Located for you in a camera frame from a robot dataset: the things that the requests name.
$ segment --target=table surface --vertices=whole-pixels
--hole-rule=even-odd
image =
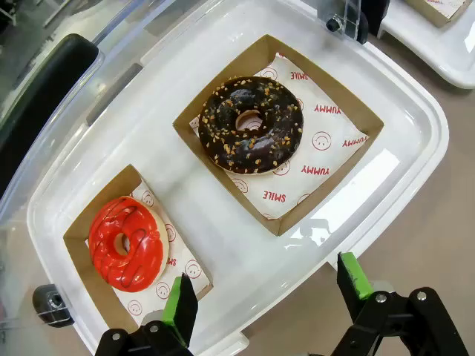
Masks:
[[[360,257],[371,280],[386,280],[407,296],[430,286],[442,298],[469,354],[475,354],[475,90],[456,88],[391,35],[376,47],[418,80],[447,116],[447,153],[432,176],[389,228]],[[249,326],[240,356],[330,355],[350,326],[336,272],[325,265],[290,296]],[[408,355],[399,339],[384,340],[377,355]]]

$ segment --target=white tray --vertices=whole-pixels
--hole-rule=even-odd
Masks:
[[[396,37],[442,78],[475,88],[475,2],[453,23],[438,28],[404,0],[391,0],[378,32]]]
[[[385,124],[344,181],[281,237],[221,187],[171,126],[210,79],[266,33],[332,74]],[[145,68],[92,127],[78,130],[66,145],[27,210],[39,258],[91,352],[107,326],[62,235],[125,165],[132,163],[145,177],[210,271],[214,288],[200,301],[191,351],[217,355],[245,347],[239,331],[325,262],[334,264],[339,251],[360,255],[419,190],[447,148],[447,122],[436,100],[372,45],[328,33],[315,10],[300,1],[208,1],[142,63]],[[327,220],[331,234],[319,227],[321,220]]]

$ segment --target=chocolate icing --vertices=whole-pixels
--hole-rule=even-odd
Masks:
[[[236,129],[236,119],[254,111],[257,130]],[[258,76],[222,83],[198,116],[201,145],[214,163],[239,174],[263,173],[285,163],[297,150],[304,117],[295,96],[282,84]]]

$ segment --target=red glazed donut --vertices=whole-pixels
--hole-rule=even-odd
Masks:
[[[122,247],[124,235],[130,241]],[[108,202],[89,230],[89,253],[105,282],[121,291],[142,291],[165,269],[168,238],[163,221],[130,197]]]

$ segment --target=silver bolt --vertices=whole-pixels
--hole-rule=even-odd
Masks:
[[[376,302],[384,303],[386,300],[387,300],[386,295],[384,295],[384,294],[377,294],[376,295]]]
[[[418,294],[417,294],[417,299],[419,299],[420,301],[424,301],[428,298],[428,295],[425,294],[423,291],[420,291]]]

